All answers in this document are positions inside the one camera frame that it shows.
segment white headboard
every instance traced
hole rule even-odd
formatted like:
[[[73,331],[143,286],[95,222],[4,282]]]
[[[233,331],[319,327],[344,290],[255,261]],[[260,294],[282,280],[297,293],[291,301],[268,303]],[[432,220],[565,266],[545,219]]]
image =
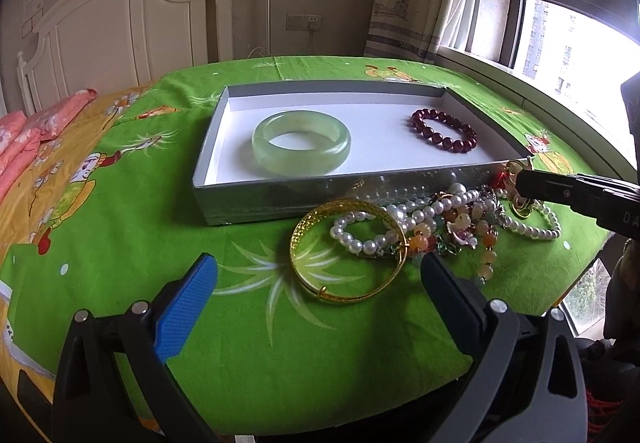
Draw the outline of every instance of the white headboard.
[[[218,59],[233,59],[232,0],[216,0]],[[108,94],[206,64],[205,0],[59,0],[18,80],[29,115],[83,88]]]

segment light green bangle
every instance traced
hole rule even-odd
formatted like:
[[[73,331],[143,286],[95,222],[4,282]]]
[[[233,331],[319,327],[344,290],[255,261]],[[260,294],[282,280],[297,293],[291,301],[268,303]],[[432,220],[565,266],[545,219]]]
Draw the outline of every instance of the light green bangle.
[[[326,138],[318,149],[285,149],[271,143],[286,133],[316,133]],[[351,134],[333,116],[317,111],[284,111],[269,116],[251,138],[260,165],[281,176],[320,176],[342,165],[351,149]]]

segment electrical outlet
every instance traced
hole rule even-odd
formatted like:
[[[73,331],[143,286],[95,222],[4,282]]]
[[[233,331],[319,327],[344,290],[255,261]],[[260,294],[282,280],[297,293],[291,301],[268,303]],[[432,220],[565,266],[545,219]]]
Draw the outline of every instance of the electrical outlet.
[[[287,14],[287,30],[292,32],[319,32],[322,16],[316,14]]]

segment green tablecloth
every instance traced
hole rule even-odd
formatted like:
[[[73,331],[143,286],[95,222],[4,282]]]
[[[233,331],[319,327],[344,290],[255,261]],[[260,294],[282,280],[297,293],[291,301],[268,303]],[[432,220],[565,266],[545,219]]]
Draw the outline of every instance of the green tablecloth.
[[[297,285],[287,262],[295,220],[206,227],[193,197],[196,158],[226,85],[372,77],[452,87],[523,144],[548,150],[536,156],[536,168],[591,171],[525,111],[471,78],[430,65],[292,57],[181,70],[149,89],[95,147],[117,163],[92,173],[93,193],[51,231],[49,251],[11,248],[0,279],[14,290],[8,314],[14,343],[54,373],[75,311],[119,314],[137,299],[154,297],[207,251],[220,265],[216,292],[168,365],[204,419],[222,433],[336,425],[398,406],[462,375],[470,362],[454,347],[413,266],[363,303],[318,302]],[[137,119],[161,106],[172,112]],[[74,194],[73,185],[68,194]],[[541,314],[591,261],[606,233],[568,208],[552,208],[563,227],[557,241],[501,233],[487,297]],[[543,226],[537,214],[529,221]],[[335,246],[326,230],[311,237],[306,252],[301,264],[313,264],[325,279],[348,281],[361,263]],[[478,259],[477,251],[465,250],[449,263],[469,277]],[[135,390],[129,375],[126,381]],[[148,415],[140,395],[134,396]]]

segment screw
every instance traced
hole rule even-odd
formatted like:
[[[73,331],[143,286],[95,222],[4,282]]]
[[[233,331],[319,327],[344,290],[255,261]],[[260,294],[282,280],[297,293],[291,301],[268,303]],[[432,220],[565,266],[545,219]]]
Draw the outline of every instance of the screw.
[[[499,298],[494,298],[489,303],[489,307],[496,313],[505,313],[509,309],[507,303]]]
[[[133,306],[131,306],[131,311],[136,315],[142,315],[143,313],[146,313],[148,309],[149,309],[149,304],[144,300],[139,300],[137,302],[134,302]]]
[[[74,320],[76,322],[84,322],[88,318],[89,318],[89,312],[86,309],[81,309],[79,311],[76,311],[76,314],[74,315]]]
[[[564,313],[562,313],[561,309],[553,308],[551,310],[551,317],[553,317],[558,322],[562,322],[564,320]]]

